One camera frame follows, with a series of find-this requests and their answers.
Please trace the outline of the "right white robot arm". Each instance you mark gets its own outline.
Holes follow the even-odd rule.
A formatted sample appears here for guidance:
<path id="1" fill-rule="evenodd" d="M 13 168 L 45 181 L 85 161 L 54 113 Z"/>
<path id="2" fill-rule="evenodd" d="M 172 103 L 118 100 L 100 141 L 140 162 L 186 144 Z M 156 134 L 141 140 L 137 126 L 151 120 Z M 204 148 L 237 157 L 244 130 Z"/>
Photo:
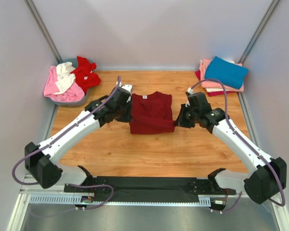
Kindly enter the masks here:
<path id="1" fill-rule="evenodd" d="M 247 169 L 247 173 L 233 172 L 220 168 L 208 175 L 207 188 L 212 194 L 224 189 L 246 193 L 249 198 L 262 204 L 276 194 L 285 205 L 283 190 L 287 182 L 287 164 L 282 158 L 273 158 L 256 146 L 236 127 L 227 113 L 221 109 L 212 109 L 204 93 L 186 92 L 187 103 L 181 105 L 176 127 L 193 128 L 195 125 L 223 141 Z"/>

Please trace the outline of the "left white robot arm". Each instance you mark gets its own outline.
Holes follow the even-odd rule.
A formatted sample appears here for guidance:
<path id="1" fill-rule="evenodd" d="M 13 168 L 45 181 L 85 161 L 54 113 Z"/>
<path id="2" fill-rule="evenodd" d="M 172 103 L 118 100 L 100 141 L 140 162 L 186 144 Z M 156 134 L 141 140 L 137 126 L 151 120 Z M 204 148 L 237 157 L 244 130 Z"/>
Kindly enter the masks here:
<path id="1" fill-rule="evenodd" d="M 92 175 L 83 166 L 61 165 L 62 157 L 84 137 L 116 120 L 131 122 L 132 85 L 118 85 L 109 96 L 91 101 L 66 127 L 47 140 L 25 147 L 25 168 L 42 188 L 72 184 L 80 193 L 92 187 Z"/>

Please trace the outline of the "dark red t-shirt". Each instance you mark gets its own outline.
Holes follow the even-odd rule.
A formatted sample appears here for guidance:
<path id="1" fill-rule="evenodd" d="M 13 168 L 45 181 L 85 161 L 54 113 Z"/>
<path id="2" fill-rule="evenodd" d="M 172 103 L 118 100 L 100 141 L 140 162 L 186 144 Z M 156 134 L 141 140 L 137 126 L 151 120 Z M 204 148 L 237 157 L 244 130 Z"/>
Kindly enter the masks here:
<path id="1" fill-rule="evenodd" d="M 153 135 L 172 133 L 175 130 L 172 117 L 172 96 L 156 91 L 149 95 L 132 95 L 132 121 L 130 133 Z"/>

